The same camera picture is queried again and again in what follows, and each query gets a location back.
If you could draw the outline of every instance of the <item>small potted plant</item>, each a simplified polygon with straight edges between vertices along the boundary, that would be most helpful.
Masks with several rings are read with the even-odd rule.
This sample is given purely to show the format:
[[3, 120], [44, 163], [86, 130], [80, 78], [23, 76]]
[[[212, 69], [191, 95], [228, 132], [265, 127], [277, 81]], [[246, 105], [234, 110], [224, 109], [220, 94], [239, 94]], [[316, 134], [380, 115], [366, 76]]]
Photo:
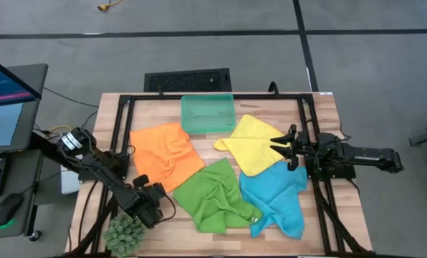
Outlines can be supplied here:
[[112, 255], [121, 258], [137, 250], [144, 235], [145, 226], [139, 218], [132, 218], [123, 212], [110, 222], [109, 229], [104, 233], [105, 245]]

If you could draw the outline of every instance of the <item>monitor screen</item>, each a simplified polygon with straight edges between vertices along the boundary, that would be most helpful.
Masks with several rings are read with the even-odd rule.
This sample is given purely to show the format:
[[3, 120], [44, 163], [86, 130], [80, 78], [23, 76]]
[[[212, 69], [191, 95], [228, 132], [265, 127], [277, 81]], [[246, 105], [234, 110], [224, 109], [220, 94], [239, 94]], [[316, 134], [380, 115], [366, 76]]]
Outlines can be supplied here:
[[0, 105], [27, 102], [39, 98], [30, 86], [0, 65]]

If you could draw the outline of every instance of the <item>wooden tabletop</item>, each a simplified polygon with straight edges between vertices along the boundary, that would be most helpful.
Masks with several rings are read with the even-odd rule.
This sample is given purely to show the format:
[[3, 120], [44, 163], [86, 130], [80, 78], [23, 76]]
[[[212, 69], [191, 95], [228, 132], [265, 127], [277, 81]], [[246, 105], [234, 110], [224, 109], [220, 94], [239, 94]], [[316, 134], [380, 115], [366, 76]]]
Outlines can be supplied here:
[[[107, 151], [110, 147], [120, 94], [124, 93], [105, 93], [102, 95], [100, 101], [93, 135], [97, 139], [97, 147], [103, 151]], [[133, 94], [152, 95], [152, 93]], [[342, 137], [333, 95], [314, 93], [314, 100], [320, 130]], [[292, 123], [296, 124], [297, 128], [302, 128], [296, 100], [235, 100], [234, 108], [238, 122], [242, 115], [250, 114], [265, 123], [273, 125], [283, 133], [288, 131]], [[180, 100], [138, 100], [135, 103], [131, 130], [149, 128], [164, 123], [180, 122], [180, 120]], [[121, 146], [120, 140], [123, 139], [124, 122], [123, 118], [118, 138], [118, 148]], [[229, 133], [191, 135], [191, 142], [206, 165], [226, 157], [236, 171], [237, 176], [239, 176], [240, 168], [232, 155], [228, 151], [217, 151], [213, 147], [216, 139], [225, 137], [229, 137]], [[303, 166], [304, 161], [300, 159], [299, 164]], [[132, 182], [136, 176], [135, 166], [131, 159], [127, 181]], [[370, 238], [357, 190], [343, 179], [332, 180], [332, 185], [341, 221], [363, 247], [371, 249]], [[78, 243], [80, 218], [91, 187], [92, 182], [83, 183], [78, 194], [70, 231], [73, 249]], [[82, 237], [87, 234], [96, 220], [101, 189], [102, 184], [98, 183], [92, 192], [85, 213]], [[289, 238], [281, 233], [280, 229], [276, 226], [265, 229], [255, 239], [250, 237], [249, 228], [227, 229], [226, 234], [198, 233], [190, 215], [176, 201], [174, 203], [177, 209], [176, 216], [169, 221], [157, 225], [154, 229], [148, 230], [141, 248], [135, 252], [136, 256], [323, 254], [314, 192], [310, 182], [307, 184], [307, 190], [299, 194], [299, 204], [304, 215], [305, 226], [302, 240]], [[170, 216], [173, 213], [173, 207], [167, 199], [161, 199], [161, 207], [165, 216]], [[336, 250], [334, 231], [328, 218], [327, 223], [332, 249]], [[102, 231], [107, 228], [108, 221], [104, 224]], [[102, 252], [104, 250], [105, 245], [101, 241], [99, 251]]]

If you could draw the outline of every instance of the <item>towel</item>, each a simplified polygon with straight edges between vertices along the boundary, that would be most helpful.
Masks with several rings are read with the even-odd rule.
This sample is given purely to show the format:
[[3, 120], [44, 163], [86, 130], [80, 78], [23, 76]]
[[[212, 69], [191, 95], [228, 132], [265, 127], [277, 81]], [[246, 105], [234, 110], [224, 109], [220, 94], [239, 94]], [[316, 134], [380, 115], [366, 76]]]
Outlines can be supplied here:
[[250, 226], [251, 237], [277, 224], [287, 236], [301, 239], [304, 219], [298, 193], [306, 189], [305, 167], [288, 171], [285, 162], [278, 162], [255, 177], [241, 173], [240, 185], [244, 200], [263, 211], [262, 219]]
[[161, 182], [166, 193], [180, 186], [205, 166], [179, 123], [130, 132], [138, 175]]
[[226, 228], [248, 226], [262, 212], [241, 198], [239, 184], [226, 158], [195, 173], [173, 192], [192, 217], [199, 232], [226, 233]]
[[283, 159], [270, 148], [270, 145], [289, 146], [270, 141], [281, 136], [284, 134], [276, 128], [244, 115], [230, 138], [218, 139], [213, 146], [219, 151], [229, 151], [246, 175], [255, 176]]

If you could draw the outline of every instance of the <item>green plastic container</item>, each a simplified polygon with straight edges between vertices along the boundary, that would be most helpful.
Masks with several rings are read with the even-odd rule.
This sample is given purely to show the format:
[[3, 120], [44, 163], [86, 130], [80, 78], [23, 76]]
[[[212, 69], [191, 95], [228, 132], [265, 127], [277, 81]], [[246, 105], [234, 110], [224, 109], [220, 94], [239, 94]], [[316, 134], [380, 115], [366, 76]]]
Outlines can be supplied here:
[[236, 126], [232, 94], [182, 97], [182, 128], [187, 133], [226, 133]]

